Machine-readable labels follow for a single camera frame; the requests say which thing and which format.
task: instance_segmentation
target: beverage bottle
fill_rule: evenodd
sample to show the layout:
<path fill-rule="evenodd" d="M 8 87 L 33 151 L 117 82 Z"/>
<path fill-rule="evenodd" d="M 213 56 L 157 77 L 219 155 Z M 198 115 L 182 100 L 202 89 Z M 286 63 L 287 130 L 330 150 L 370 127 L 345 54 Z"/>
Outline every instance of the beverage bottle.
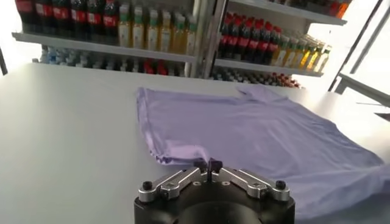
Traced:
<path fill-rule="evenodd" d="M 136 6 L 134 9 L 133 26 L 133 47 L 142 49 L 144 47 L 144 24 L 142 22 L 142 7 Z"/>
<path fill-rule="evenodd" d="M 266 25 L 264 28 L 260 30 L 260 40 L 259 44 L 257 45 L 257 50 L 254 57 L 254 62 L 258 64 L 263 64 L 265 53 L 268 48 L 269 40 L 271 38 L 271 30 L 272 30 L 272 24 L 270 22 L 266 22 Z"/>
<path fill-rule="evenodd" d="M 39 17 L 43 33 L 55 34 L 55 19 L 51 0 L 36 0 L 35 9 Z"/>
<path fill-rule="evenodd" d="M 91 39 L 96 42 L 104 41 L 104 0 L 88 0 L 88 26 Z"/>
<path fill-rule="evenodd" d="M 286 56 L 283 59 L 284 67 L 290 68 L 290 66 L 292 65 L 297 50 L 297 44 L 298 44 L 298 39 L 291 37 L 290 42 L 288 44 L 288 48 L 286 50 Z"/>
<path fill-rule="evenodd" d="M 71 0 L 74 36 L 81 40 L 88 39 L 87 0 Z"/>
<path fill-rule="evenodd" d="M 106 0 L 103 23 L 107 43 L 118 44 L 119 7 L 115 0 Z"/>
<path fill-rule="evenodd" d="M 250 41 L 248 47 L 246 47 L 244 60 L 253 61 L 256 53 L 256 49 L 260 40 L 260 30 L 263 27 L 263 23 L 260 20 L 255 21 L 255 27 L 250 34 Z"/>
<path fill-rule="evenodd" d="M 195 36 L 196 36 L 196 20 L 195 17 L 190 16 L 188 30 L 187 30 L 187 44 L 186 44 L 187 55 L 194 54 Z"/>
<path fill-rule="evenodd" d="M 230 28 L 229 24 L 230 24 L 230 19 L 226 18 L 223 25 L 222 25 L 221 39 L 219 40 L 219 45 L 218 45 L 218 57 L 219 58 L 225 57 L 227 40 L 229 39 L 229 28 Z"/>
<path fill-rule="evenodd" d="M 58 34 L 71 37 L 73 31 L 70 0 L 52 0 L 53 14 L 57 22 Z"/>
<path fill-rule="evenodd" d="M 330 53 L 330 50 L 326 49 L 325 52 L 321 55 L 321 57 L 317 63 L 317 66 L 314 68 L 315 72 L 322 72 L 326 63 L 328 62 L 329 53 Z"/>
<path fill-rule="evenodd" d="M 35 10 L 35 0 L 15 0 L 15 4 L 22 20 L 23 32 L 36 32 L 38 18 Z"/>
<path fill-rule="evenodd" d="M 226 58 L 233 58 L 234 56 L 236 45 L 238 42 L 240 25 L 241 25 L 241 20 L 239 18 L 236 18 L 234 25 L 231 29 L 231 33 L 229 35 L 229 39 L 227 40 L 227 47 L 225 52 Z"/>
<path fill-rule="evenodd" d="M 150 22 L 147 28 L 147 42 L 146 49 L 150 51 L 157 51 L 157 38 L 158 38 L 158 26 L 157 26 L 158 13 L 156 10 L 150 10 Z"/>
<path fill-rule="evenodd" d="M 176 25 L 173 34 L 173 52 L 176 54 L 183 54 L 183 46 L 185 46 L 185 33 L 184 33 L 185 18 L 182 15 L 176 16 Z"/>
<path fill-rule="evenodd" d="M 252 27 L 251 20 L 247 20 L 242 31 L 241 36 L 238 39 L 238 44 L 236 46 L 235 56 L 234 58 L 237 60 L 243 60 L 245 56 L 246 48 L 249 44 L 250 40 L 250 31 Z"/>
<path fill-rule="evenodd" d="M 283 61 L 286 57 L 289 40 L 290 38 L 287 37 L 286 35 L 284 34 L 280 35 L 280 44 L 279 44 L 280 50 L 277 51 L 277 54 L 273 55 L 272 63 L 271 63 L 272 66 L 278 66 L 278 67 L 283 66 Z"/>
<path fill-rule="evenodd" d="M 271 37 L 269 39 L 269 45 L 264 55 L 264 64 L 270 65 L 272 61 L 272 56 L 278 50 L 278 44 L 280 39 L 280 33 L 282 32 L 281 28 L 275 26 L 274 30 L 271 32 Z"/>
<path fill-rule="evenodd" d="M 119 45 L 122 47 L 130 47 L 131 37 L 131 23 L 129 18 L 129 4 L 123 4 L 119 8 L 120 22 L 119 22 Z"/>
<path fill-rule="evenodd" d="M 163 25 L 160 32 L 160 51 L 171 51 L 172 29 L 171 29 L 171 14 L 168 11 L 163 11 Z"/>

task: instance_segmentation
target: white shelf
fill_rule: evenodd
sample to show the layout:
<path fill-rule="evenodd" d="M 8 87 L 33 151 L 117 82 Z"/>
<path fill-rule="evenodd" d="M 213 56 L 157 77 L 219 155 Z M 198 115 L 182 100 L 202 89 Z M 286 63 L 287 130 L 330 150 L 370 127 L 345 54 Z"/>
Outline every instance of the white shelf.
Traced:
<path fill-rule="evenodd" d="M 237 68 L 237 69 L 245 69 L 251 71 L 262 71 L 262 72 L 276 72 L 281 74 L 293 74 L 293 75 L 305 75 L 312 77 L 321 77 L 323 73 L 319 72 L 309 72 L 301 69 L 293 69 L 293 68 L 283 68 L 283 67 L 275 67 L 269 65 L 258 65 L 252 64 L 242 61 L 233 61 L 233 60 L 225 60 L 225 59 L 216 59 L 214 62 L 215 66 L 221 66 L 226 68 Z"/>
<path fill-rule="evenodd" d="M 305 18 L 317 23 L 325 23 L 331 25 L 344 25 L 345 23 L 347 23 L 347 21 L 339 18 L 323 15 L 320 13 L 314 13 L 303 9 L 297 9 L 287 5 L 281 5 L 278 3 L 269 2 L 267 0 L 230 0 L 230 1 L 245 4 L 245 5 L 250 5 L 252 7 L 257 7 L 261 9 L 267 9 L 270 11 L 279 12 L 286 15 Z"/>
<path fill-rule="evenodd" d="M 107 44 L 92 43 L 79 40 L 70 40 L 60 37 L 49 37 L 46 35 L 40 34 L 30 34 L 30 33 L 12 33 L 12 36 L 17 41 L 28 42 L 28 43 L 37 43 L 47 46 L 54 47 L 64 47 L 70 49 L 79 49 L 83 51 L 94 51 L 94 52 L 103 52 L 108 54 L 119 54 L 119 55 L 128 55 L 134 57 L 144 57 L 144 58 L 155 58 L 162 59 L 167 61 L 180 61 L 180 62 L 196 62 L 196 58 L 189 55 L 180 55 L 180 54 L 171 54 L 158 51 L 148 51 L 142 49 L 120 47 Z"/>

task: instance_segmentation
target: table surface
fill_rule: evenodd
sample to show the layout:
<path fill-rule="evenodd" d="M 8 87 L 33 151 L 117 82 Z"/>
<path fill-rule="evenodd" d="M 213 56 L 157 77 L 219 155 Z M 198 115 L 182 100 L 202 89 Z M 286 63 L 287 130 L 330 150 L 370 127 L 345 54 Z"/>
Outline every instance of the table surface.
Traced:
<path fill-rule="evenodd" d="M 245 84 L 41 64 L 0 78 L 0 222 L 133 223 L 140 184 L 181 168 L 149 155 L 137 88 L 239 96 L 237 85 Z M 390 162 L 390 123 L 335 93 L 270 88 Z M 355 219 L 354 211 L 321 220 Z"/>

